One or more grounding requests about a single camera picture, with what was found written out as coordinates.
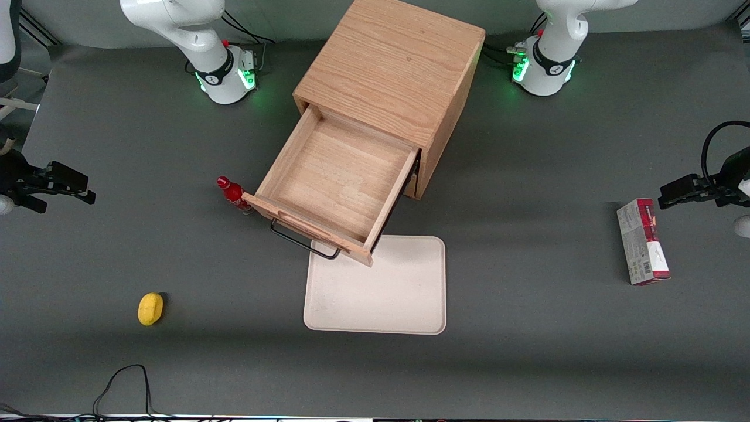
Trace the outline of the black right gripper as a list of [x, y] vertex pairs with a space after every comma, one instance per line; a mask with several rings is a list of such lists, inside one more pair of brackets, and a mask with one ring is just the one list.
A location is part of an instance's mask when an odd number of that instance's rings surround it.
[[[39, 168], [30, 165], [24, 155], [11, 150], [1, 156], [1, 193], [13, 199], [15, 206], [29, 209], [35, 213], [46, 213], [47, 203], [35, 196], [30, 196], [27, 187], [45, 187], [45, 180], [39, 177]], [[89, 178], [83, 173], [51, 161], [45, 169], [48, 189], [56, 195], [68, 195], [94, 204], [96, 193], [88, 189]]]

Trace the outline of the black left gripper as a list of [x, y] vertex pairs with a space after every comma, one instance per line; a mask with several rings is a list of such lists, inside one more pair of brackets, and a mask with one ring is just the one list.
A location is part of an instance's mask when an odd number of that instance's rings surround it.
[[[750, 208], [749, 200], [749, 148], [729, 156], [721, 170], [713, 176], [715, 187], [726, 197], [717, 198], [716, 206], [735, 205]], [[685, 203], [715, 200], [716, 194], [709, 182], [696, 174], [689, 174], [660, 187], [660, 209], [669, 209]]]

